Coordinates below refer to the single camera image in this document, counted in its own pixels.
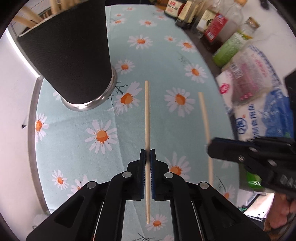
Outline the person's right hand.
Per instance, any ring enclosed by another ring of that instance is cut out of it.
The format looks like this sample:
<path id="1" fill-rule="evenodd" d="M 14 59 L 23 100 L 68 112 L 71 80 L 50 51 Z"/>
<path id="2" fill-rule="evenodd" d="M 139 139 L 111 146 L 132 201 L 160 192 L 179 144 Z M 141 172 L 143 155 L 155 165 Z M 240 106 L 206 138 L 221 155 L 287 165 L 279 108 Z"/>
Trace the person's right hand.
<path id="1" fill-rule="evenodd" d="M 295 200 L 288 201 L 285 194 L 276 193 L 267 214 L 271 228 L 276 229 L 287 224 L 287 216 L 295 213 Z"/>

